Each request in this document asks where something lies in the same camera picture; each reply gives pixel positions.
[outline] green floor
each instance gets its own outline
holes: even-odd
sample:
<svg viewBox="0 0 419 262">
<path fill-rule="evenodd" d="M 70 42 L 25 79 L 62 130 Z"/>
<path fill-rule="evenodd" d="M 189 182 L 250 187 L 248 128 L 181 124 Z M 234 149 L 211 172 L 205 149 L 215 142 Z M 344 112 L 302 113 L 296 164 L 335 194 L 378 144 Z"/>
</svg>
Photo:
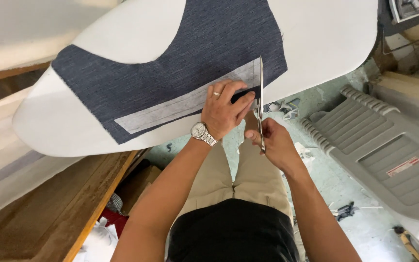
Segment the green floor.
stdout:
<svg viewBox="0 0 419 262">
<path fill-rule="evenodd" d="M 300 127 L 299 120 L 320 110 L 331 110 L 345 100 L 339 92 L 342 87 L 351 85 L 358 90 L 363 90 L 363 88 L 366 88 L 364 83 L 368 79 L 375 78 L 378 74 L 379 70 L 376 64 L 373 60 L 370 60 L 349 74 L 279 100 L 279 102 L 288 102 L 294 98 L 300 98 L 299 117 L 296 120 L 283 122 L 294 143 L 299 142 L 305 147 L 316 147 L 314 141 Z M 282 113 L 279 112 L 271 112 L 266 115 L 274 119 L 282 117 Z M 242 122 L 223 140 L 233 179 L 238 164 L 237 148 L 243 141 L 244 126 L 245 123 Z M 190 136 L 186 135 L 155 146 L 147 158 L 163 169 L 182 149 L 189 138 Z M 360 254 L 363 262 L 412 261 L 410 253 L 406 251 L 399 238 L 390 231 L 392 226 L 398 224 L 397 221 L 386 210 L 380 208 L 379 203 L 370 197 L 358 182 L 349 177 L 342 167 L 321 150 L 312 148 L 311 154 L 315 159 L 310 175 L 324 200 L 330 205 L 330 209 L 337 209 L 351 201 L 355 202 L 355 206 L 367 207 L 358 210 L 353 217 L 348 217 L 339 223 Z"/>
</svg>

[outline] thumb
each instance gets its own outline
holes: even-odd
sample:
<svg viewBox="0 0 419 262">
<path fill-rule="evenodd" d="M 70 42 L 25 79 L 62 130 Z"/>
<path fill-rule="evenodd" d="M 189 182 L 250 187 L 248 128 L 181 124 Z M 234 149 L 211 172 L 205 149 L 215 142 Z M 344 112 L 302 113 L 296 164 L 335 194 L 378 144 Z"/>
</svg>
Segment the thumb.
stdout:
<svg viewBox="0 0 419 262">
<path fill-rule="evenodd" d="M 261 136 L 256 130 L 248 130 L 245 136 L 261 147 Z"/>
</svg>

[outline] sticker label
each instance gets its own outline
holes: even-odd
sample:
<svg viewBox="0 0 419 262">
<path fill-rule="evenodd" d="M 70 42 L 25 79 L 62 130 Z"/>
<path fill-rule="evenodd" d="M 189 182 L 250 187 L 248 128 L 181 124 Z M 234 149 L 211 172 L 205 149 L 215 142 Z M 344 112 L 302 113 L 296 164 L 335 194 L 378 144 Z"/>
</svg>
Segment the sticker label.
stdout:
<svg viewBox="0 0 419 262">
<path fill-rule="evenodd" d="M 388 176 L 393 177 L 393 176 L 395 176 L 395 174 L 397 174 L 399 172 L 402 172 L 402 171 L 406 170 L 407 168 L 409 168 L 413 165 L 416 165 L 418 163 L 419 163 L 419 158 L 412 157 L 411 159 L 405 161 L 404 163 L 399 164 L 395 168 L 387 171 L 386 173 L 387 173 Z"/>
</svg>

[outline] man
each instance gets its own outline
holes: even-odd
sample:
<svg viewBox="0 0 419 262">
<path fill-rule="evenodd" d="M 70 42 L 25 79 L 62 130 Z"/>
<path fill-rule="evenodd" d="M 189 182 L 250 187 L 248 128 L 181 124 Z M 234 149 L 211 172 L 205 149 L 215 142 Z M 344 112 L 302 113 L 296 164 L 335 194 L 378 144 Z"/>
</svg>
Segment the man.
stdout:
<svg viewBox="0 0 419 262">
<path fill-rule="evenodd" d="M 135 204 L 112 262 L 298 261 L 292 210 L 282 183 L 289 183 L 298 228 L 312 262 L 360 262 L 319 194 L 287 130 L 263 121 L 266 154 L 249 92 L 232 104 L 242 81 L 209 86 L 201 122 L 192 137 Z M 247 139 L 232 183 L 221 140 L 242 119 Z"/>
</svg>

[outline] grey plastic step stool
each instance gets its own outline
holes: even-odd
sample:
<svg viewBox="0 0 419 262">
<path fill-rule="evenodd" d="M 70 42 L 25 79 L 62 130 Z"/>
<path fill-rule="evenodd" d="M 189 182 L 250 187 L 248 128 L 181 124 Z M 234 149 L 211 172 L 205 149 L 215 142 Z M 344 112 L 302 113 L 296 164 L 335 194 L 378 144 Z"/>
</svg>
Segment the grey plastic step stool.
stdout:
<svg viewBox="0 0 419 262">
<path fill-rule="evenodd" d="M 303 128 L 419 239 L 419 125 L 352 87 L 341 93 L 346 101 Z"/>
</svg>

